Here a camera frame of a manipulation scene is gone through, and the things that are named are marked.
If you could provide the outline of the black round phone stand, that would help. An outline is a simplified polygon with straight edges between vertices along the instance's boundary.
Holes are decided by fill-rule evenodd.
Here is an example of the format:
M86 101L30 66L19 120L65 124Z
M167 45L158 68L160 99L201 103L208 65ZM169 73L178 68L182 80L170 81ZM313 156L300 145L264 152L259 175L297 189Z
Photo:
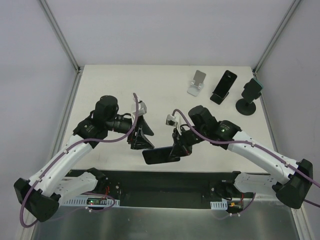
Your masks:
M256 111L256 105L254 103L255 96L255 90L246 83L244 85L244 90L241 93L241 99L235 104L236 110L244 116L254 114Z

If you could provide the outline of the silver phone stand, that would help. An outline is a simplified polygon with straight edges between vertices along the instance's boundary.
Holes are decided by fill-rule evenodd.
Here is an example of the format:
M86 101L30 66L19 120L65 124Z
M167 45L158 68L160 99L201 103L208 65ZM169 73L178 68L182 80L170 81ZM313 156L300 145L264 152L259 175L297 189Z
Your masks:
M206 73L200 70L196 70L193 80L191 81L190 86L187 89L187 93L194 97L197 97L204 88L204 80L206 76Z

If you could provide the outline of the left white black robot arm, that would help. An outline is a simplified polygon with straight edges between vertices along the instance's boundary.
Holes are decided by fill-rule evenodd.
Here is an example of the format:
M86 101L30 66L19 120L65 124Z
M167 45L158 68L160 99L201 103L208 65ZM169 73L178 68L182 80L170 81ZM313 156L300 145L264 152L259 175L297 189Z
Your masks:
M49 220L65 202L85 193L102 194L106 188L106 176L96 168L86 170L79 177L63 181L66 174L91 152L99 143L117 143L127 140L132 150L153 149L147 139L154 133L146 123L146 104L133 96L130 113L118 114L116 97L102 96L88 117L78 123L64 147L37 173L29 179L19 178L13 185L20 203L20 224L24 222L24 211L35 217L36 222Z

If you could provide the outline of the dark blue phone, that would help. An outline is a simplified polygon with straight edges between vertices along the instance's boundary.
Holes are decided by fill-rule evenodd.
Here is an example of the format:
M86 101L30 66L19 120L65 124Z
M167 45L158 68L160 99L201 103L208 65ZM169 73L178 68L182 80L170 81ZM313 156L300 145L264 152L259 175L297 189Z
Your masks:
M173 150L172 146L160 147L154 149L145 149L142 151L142 156L147 165L157 165L179 162L181 160L178 156L171 156Z

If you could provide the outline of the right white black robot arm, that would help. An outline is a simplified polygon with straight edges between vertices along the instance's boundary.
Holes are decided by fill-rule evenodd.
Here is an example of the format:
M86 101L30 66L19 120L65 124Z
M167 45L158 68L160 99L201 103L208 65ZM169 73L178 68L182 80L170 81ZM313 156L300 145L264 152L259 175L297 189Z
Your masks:
M260 145L234 123L216 120L202 105L193 107L188 116L175 109L165 123L174 128L172 159L189 156L193 145L207 141L244 157L267 172L267 175L238 173L235 180L225 184L225 192L230 197L248 192L271 195L292 209L300 209L311 186L316 184L310 161L297 161Z

